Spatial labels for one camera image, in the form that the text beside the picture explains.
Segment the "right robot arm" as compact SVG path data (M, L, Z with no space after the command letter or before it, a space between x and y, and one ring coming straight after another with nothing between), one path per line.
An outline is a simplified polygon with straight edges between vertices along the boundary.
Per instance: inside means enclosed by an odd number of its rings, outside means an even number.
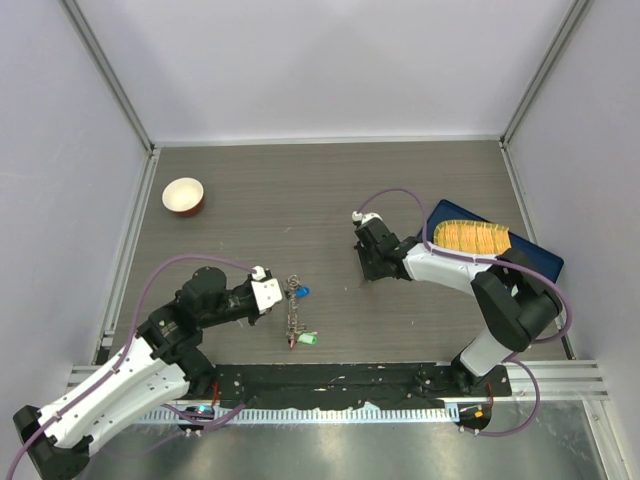
M563 311L554 284L533 270L517 249L499 255L466 254L419 237L401 241L376 213L355 212L352 222L366 280L430 282L475 298L485 329L450 367L453 386L462 394L477 393L496 366L535 343Z

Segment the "blue key tag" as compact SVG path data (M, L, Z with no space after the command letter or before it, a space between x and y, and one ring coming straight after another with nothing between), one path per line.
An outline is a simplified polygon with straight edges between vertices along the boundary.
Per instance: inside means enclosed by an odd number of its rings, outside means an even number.
M306 297L308 294L310 293L310 290L308 287L299 287L296 291L295 291L295 297L296 298L304 298Z

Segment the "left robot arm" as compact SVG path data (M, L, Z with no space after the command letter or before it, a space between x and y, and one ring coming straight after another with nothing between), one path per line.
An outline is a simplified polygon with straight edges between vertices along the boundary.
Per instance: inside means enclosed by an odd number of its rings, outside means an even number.
M14 414L22 454L43 479L75 478L146 412L211 391L216 369L198 348L204 329L241 319L255 323L282 299L278 280L262 267L233 288L222 270L198 269L82 383L45 406L26 405Z

